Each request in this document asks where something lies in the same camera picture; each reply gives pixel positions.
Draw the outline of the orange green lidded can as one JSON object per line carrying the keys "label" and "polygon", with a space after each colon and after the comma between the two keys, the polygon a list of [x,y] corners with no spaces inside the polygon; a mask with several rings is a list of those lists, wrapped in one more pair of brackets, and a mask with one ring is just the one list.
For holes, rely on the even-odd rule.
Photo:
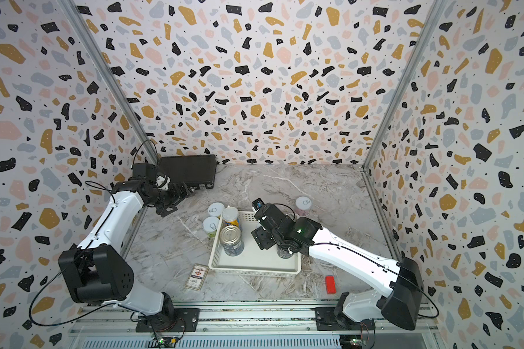
{"label": "orange green lidded can", "polygon": [[293,256],[292,247],[287,244],[277,246],[277,255],[282,259],[289,259]]}

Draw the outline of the pink label small can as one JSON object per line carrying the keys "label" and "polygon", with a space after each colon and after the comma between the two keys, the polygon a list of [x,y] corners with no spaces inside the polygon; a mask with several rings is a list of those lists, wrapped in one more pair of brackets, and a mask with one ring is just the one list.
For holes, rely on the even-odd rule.
{"label": "pink label small can", "polygon": [[295,200],[295,212],[299,216],[307,216],[312,208],[312,200],[307,196],[299,196]]}

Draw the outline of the yellow label small can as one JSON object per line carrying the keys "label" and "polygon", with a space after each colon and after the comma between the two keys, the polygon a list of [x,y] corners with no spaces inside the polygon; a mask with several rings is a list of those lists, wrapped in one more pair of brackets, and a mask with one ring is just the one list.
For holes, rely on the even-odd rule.
{"label": "yellow label small can", "polygon": [[226,209],[224,204],[221,202],[214,202],[208,207],[208,215],[211,217],[220,218],[224,209]]}

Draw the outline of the green label small can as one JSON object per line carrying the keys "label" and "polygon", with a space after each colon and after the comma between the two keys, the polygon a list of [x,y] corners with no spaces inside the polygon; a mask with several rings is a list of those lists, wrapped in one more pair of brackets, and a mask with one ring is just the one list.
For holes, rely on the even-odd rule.
{"label": "green label small can", "polygon": [[205,218],[202,222],[202,227],[208,238],[215,238],[215,235],[218,231],[220,219],[214,216],[209,216]]}

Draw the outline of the blue label can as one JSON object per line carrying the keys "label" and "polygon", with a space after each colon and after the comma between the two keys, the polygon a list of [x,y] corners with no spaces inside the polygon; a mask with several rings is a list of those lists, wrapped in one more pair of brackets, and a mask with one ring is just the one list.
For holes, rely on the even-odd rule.
{"label": "blue label can", "polygon": [[242,231],[235,225],[226,225],[220,232],[220,241],[225,253],[230,257],[242,254],[245,246],[242,240]]}

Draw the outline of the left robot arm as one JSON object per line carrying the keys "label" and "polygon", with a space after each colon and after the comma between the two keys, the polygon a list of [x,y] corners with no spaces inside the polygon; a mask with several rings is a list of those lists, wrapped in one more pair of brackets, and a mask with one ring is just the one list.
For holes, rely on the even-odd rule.
{"label": "left robot arm", "polygon": [[172,328],[177,316],[170,296],[138,282],[120,252],[132,221],[145,206],[153,207],[164,218],[176,212],[178,204],[190,193],[185,185],[159,186],[156,180],[117,183],[97,225],[77,247],[63,252],[58,260],[72,300],[93,305],[115,304],[140,314],[141,321],[159,332]]}

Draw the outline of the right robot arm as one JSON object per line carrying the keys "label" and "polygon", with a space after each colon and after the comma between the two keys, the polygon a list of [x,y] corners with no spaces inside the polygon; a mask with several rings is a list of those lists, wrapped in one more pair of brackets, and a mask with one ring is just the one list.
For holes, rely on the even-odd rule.
{"label": "right robot arm", "polygon": [[358,325],[384,318],[396,327],[413,331],[424,296],[422,276],[410,258],[400,261],[381,257],[339,238],[330,229],[307,217],[289,217],[279,205],[261,199],[252,203],[259,227],[252,236],[260,250],[276,247],[280,256],[300,253],[330,263],[371,286],[360,294],[343,293],[333,309],[333,321],[353,330]]}

